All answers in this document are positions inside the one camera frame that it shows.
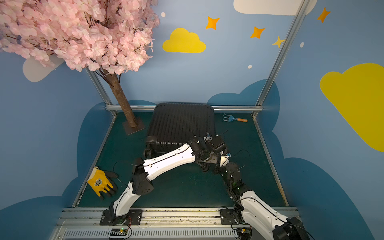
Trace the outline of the black ribbed hard-shell suitcase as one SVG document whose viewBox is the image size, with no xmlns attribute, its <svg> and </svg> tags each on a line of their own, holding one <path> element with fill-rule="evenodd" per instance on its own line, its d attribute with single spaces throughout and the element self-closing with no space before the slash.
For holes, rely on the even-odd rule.
<svg viewBox="0 0 384 240">
<path fill-rule="evenodd" d="M 147 132 L 144 157 L 151 159 L 171 152 L 195 136 L 205 138 L 215 134 L 213 110 L 161 107 L 154 110 Z"/>
</svg>

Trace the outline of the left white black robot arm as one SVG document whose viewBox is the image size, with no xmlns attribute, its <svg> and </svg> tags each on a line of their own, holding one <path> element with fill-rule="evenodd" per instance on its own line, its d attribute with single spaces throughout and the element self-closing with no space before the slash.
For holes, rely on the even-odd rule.
<svg viewBox="0 0 384 240">
<path fill-rule="evenodd" d="M 179 148 L 159 157 L 138 159 L 126 189 L 105 211 L 104 220 L 115 225 L 118 220 L 128 214 L 140 196 L 154 189 L 152 181 L 161 174 L 189 163 L 196 163 L 206 172 L 210 165 L 224 167 L 229 163 L 230 157 L 231 154 L 222 137 L 215 136 L 206 140 L 194 137 Z"/>
</svg>

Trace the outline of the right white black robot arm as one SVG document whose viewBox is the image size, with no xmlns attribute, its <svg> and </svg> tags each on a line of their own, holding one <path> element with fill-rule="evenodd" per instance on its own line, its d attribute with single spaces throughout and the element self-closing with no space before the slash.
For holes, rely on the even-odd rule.
<svg viewBox="0 0 384 240">
<path fill-rule="evenodd" d="M 227 186 L 227 193 L 234 201 L 237 221 L 250 225 L 266 240 L 308 240 L 310 238 L 298 218 L 288 218 L 279 213 L 247 187 L 236 163 L 225 163 L 217 169 Z"/>
</svg>

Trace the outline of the black round connector box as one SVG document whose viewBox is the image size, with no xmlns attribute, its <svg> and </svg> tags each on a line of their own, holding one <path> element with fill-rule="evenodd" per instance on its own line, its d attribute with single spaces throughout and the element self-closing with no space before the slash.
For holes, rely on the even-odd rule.
<svg viewBox="0 0 384 240">
<path fill-rule="evenodd" d="M 251 228 L 236 228 L 237 240 L 250 240 L 252 238 Z"/>
</svg>

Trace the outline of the yellow and black work glove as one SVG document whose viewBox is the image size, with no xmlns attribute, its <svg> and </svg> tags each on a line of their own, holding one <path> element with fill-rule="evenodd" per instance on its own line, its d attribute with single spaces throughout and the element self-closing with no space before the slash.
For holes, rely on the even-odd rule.
<svg viewBox="0 0 384 240">
<path fill-rule="evenodd" d="M 87 183 L 97 196 L 104 200 L 104 196 L 111 197 L 117 192 L 118 187 L 112 181 L 113 178 L 116 179 L 117 177 L 118 175 L 114 172 L 103 171 L 99 167 L 93 167 Z"/>
</svg>

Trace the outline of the small green circuit board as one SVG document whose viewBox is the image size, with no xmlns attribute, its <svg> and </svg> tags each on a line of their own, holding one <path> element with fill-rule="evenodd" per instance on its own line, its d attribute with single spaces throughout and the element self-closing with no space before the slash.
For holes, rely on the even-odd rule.
<svg viewBox="0 0 384 240">
<path fill-rule="evenodd" d="M 129 236 L 129 232 L 127 228 L 113 228 L 110 231 L 109 238 L 125 239 Z"/>
</svg>

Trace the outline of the pink artificial cherry blossom tree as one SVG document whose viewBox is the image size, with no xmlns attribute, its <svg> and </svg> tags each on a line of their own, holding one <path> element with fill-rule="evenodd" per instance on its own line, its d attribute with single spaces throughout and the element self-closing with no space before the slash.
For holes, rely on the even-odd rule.
<svg viewBox="0 0 384 240">
<path fill-rule="evenodd" d="M 76 71 L 95 72 L 110 86 L 129 129 L 139 122 L 121 87 L 121 75 L 150 58 L 157 1 L 1 1 L 1 50 L 52 67 L 51 56 Z"/>
</svg>

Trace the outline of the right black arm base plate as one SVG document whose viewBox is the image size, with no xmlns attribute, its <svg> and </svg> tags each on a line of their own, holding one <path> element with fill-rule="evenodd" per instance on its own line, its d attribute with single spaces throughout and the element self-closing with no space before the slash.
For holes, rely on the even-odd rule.
<svg viewBox="0 0 384 240">
<path fill-rule="evenodd" d="M 222 207 L 219 212 L 222 225 L 232 225 L 239 223 L 239 219 L 237 218 L 233 208 Z"/>
</svg>

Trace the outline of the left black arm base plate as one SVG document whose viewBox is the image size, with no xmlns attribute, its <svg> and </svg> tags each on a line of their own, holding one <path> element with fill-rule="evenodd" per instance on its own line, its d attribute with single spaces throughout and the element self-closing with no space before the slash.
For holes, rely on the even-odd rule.
<svg viewBox="0 0 384 240">
<path fill-rule="evenodd" d="M 116 225 L 130 225 L 138 226 L 141 223 L 143 210 L 133 209 L 123 216 L 116 217 L 112 209 L 106 209 L 102 213 L 100 226 L 116 226 Z"/>
</svg>

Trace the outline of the horizontal aluminium back frame bar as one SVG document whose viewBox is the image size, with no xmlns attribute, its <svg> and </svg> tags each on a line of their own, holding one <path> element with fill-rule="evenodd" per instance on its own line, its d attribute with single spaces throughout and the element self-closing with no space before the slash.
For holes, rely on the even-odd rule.
<svg viewBox="0 0 384 240">
<path fill-rule="evenodd" d="M 161 107 L 170 107 L 172 109 L 198 109 L 206 108 L 211 109 L 215 112 L 261 112 L 263 110 L 262 106 L 208 106 L 208 105 L 199 105 L 199 104 L 159 104 L 157 106 L 144 106 L 144 105 L 132 105 L 131 109 L 134 112 L 153 112 L 154 110 L 159 110 Z"/>
</svg>

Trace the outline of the left aluminium frame post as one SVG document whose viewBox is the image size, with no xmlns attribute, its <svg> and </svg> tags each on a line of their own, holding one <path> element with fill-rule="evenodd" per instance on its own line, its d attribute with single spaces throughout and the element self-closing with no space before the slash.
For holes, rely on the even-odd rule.
<svg viewBox="0 0 384 240">
<path fill-rule="evenodd" d="M 112 101 L 109 98 L 109 96 L 108 96 L 108 94 L 107 94 L 107 92 L 106 92 L 102 82 L 98 78 L 97 73 L 95 73 L 93 71 L 90 71 L 88 68 L 86 68 L 85 70 L 86 70 L 88 76 L 90 77 L 91 81 L 95 85 L 98 93 L 100 94 L 100 96 L 103 99 L 103 101 L 106 104 L 106 106 L 112 105 Z"/>
</svg>

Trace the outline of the aluminium frame post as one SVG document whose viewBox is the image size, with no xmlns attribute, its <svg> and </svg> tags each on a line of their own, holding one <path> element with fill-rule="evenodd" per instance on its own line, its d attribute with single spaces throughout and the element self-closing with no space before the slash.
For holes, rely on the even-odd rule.
<svg viewBox="0 0 384 240">
<path fill-rule="evenodd" d="M 112 105 L 112 101 L 109 98 L 109 96 L 108 96 L 108 94 L 107 94 L 107 92 L 106 92 L 102 82 L 98 78 L 97 73 L 95 73 L 93 71 L 90 71 L 88 68 L 86 68 L 85 70 L 86 70 L 88 76 L 90 77 L 91 81 L 95 85 L 98 93 L 100 94 L 100 96 L 103 99 L 103 101 L 106 104 L 106 106 Z"/>
<path fill-rule="evenodd" d="M 310 4 L 312 1 L 310 0 L 304 0 L 300 3 L 298 11 L 296 15 L 294 16 L 294 19 L 292 21 L 292 24 L 290 25 L 290 28 L 288 30 L 288 33 L 286 35 L 286 40 L 283 43 L 283 46 L 279 50 L 279 54 L 276 58 L 276 61 L 273 65 L 273 68 L 269 74 L 269 77 L 267 78 L 266 83 L 264 84 L 262 91 L 258 97 L 258 100 L 256 102 L 257 110 L 252 112 L 252 117 L 254 120 L 256 120 L 256 117 L 259 112 L 263 110 L 264 102 L 272 88 L 272 85 L 278 76 L 279 70 L 282 67 L 285 58 L 290 50 L 291 45 L 293 44 L 295 37 L 307 15 L 307 9 L 310 8 Z"/>
</svg>

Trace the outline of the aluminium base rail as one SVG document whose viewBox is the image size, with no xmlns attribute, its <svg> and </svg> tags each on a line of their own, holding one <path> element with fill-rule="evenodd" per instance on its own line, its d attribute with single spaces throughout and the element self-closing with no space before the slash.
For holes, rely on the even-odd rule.
<svg viewBox="0 0 384 240">
<path fill-rule="evenodd" d="M 138 226 L 100 226 L 106 209 L 64 209 L 54 227 L 53 240 L 237 240 L 236 228 L 251 228 L 250 240 L 266 240 L 253 227 L 245 223 L 222 225 L 217 208 L 132 208 L 141 209 L 143 215 Z M 296 208 L 276 208 L 288 218 L 300 215 Z M 125 239 L 110 239 L 113 228 L 129 229 Z"/>
</svg>

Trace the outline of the right aluminium frame post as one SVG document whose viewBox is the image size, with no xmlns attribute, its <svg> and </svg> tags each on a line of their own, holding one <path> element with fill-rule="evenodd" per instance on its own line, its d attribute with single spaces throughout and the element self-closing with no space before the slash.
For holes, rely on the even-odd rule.
<svg viewBox="0 0 384 240">
<path fill-rule="evenodd" d="M 294 16 L 294 19 L 292 21 L 292 24 L 290 25 L 290 28 L 288 30 L 288 33 L 286 35 L 286 40 L 283 43 L 283 46 L 279 50 L 279 54 L 276 58 L 276 61 L 273 65 L 273 68 L 269 74 L 269 77 L 267 78 L 266 83 L 264 84 L 262 91 L 258 97 L 258 100 L 256 102 L 257 110 L 252 112 L 252 117 L 254 120 L 256 120 L 256 117 L 259 112 L 263 110 L 264 102 L 272 88 L 272 85 L 278 76 L 279 70 L 282 67 L 285 58 L 290 50 L 291 45 L 293 44 L 295 37 L 307 15 L 307 9 L 310 8 L 310 4 L 312 1 L 310 0 L 304 0 L 300 3 L 298 11 L 296 15 Z"/>
</svg>

